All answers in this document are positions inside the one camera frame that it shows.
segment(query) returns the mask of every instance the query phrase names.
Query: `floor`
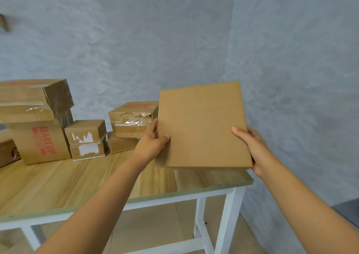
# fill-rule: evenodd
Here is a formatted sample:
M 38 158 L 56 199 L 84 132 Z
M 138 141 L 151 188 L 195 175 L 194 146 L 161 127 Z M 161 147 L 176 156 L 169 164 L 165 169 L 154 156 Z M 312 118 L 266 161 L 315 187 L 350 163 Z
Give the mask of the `floor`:
M 225 196 L 207 198 L 204 220 L 215 245 Z M 103 254 L 121 254 L 193 238 L 196 201 L 124 211 Z M 48 237 L 63 222 L 43 225 Z M 31 248 L 20 230 L 0 232 L 0 254 L 28 254 Z M 192 252 L 204 254 L 204 250 Z M 265 254 L 242 217 L 238 218 L 231 254 Z

